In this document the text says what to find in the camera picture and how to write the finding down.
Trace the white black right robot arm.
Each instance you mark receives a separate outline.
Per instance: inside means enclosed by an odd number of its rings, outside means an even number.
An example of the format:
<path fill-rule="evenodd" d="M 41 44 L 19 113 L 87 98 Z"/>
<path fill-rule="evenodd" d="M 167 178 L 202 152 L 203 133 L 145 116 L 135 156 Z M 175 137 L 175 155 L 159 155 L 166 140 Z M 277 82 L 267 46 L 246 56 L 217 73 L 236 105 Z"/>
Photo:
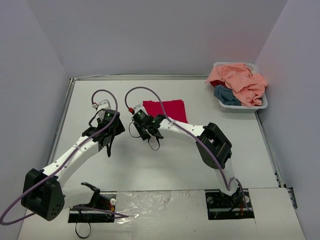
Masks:
<path fill-rule="evenodd" d="M 240 200 L 240 188 L 232 167 L 232 144 L 214 123 L 193 125 L 158 114 L 153 117 L 142 109 L 132 116 L 132 122 L 143 140 L 155 137 L 157 141 L 165 138 L 195 144 L 204 164 L 214 169 L 222 192 L 222 202 L 229 207 Z"/>

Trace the crimson red t shirt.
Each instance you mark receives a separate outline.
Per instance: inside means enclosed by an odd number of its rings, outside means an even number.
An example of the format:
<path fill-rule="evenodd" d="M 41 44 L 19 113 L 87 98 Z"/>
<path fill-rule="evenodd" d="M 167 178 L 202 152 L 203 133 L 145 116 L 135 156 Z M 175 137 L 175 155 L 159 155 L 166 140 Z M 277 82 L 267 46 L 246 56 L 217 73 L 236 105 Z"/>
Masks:
<path fill-rule="evenodd" d="M 162 104 L 168 117 L 182 123 L 188 123 L 185 104 L 182 99 L 163 101 Z M 142 105 L 148 115 L 153 117 L 156 117 L 157 115 L 164 115 L 161 104 L 158 101 L 143 101 Z"/>

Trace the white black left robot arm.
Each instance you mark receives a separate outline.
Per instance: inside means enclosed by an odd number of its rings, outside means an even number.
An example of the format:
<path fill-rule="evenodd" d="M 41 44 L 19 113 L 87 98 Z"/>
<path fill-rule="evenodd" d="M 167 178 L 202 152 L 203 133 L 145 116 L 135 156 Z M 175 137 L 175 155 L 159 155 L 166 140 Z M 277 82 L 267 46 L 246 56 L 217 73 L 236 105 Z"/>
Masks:
<path fill-rule="evenodd" d="M 55 219 L 62 210 L 78 209 L 112 214 L 102 205 L 107 199 L 100 189 L 82 182 L 77 188 L 65 188 L 69 178 L 102 149 L 111 152 L 115 136 L 125 128 L 120 113 L 102 109 L 97 126 L 86 129 L 78 141 L 54 163 L 41 170 L 31 169 L 25 176 L 21 205 L 47 221 Z"/>

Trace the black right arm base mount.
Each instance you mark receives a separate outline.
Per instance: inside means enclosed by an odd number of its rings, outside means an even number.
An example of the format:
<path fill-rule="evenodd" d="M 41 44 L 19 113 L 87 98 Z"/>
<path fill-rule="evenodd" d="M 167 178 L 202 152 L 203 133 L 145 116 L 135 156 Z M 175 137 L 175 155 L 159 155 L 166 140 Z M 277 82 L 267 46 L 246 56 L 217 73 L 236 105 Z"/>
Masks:
<path fill-rule="evenodd" d="M 252 210 L 252 203 L 248 189 L 238 189 L 232 196 L 226 195 L 219 190 L 206 190 L 205 200 L 207 216 L 209 220 L 242 220 L 254 219 L 253 211 L 247 209 L 245 204 Z"/>

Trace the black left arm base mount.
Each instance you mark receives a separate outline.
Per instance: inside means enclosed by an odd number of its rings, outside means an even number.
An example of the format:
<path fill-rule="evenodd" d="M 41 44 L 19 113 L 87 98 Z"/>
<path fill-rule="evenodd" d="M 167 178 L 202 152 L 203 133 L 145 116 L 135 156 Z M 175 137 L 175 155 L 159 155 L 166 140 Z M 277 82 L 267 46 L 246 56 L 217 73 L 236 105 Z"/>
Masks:
<path fill-rule="evenodd" d="M 110 212 L 115 212 L 117 193 L 116 192 L 101 192 L 101 197 L 95 206 L 90 206 L 90 208 L 95 208 L 99 210 L 106 210 Z M 114 223 L 116 216 L 114 214 L 105 213 L 92 209 L 76 209 L 72 208 L 68 212 L 68 223 Z"/>

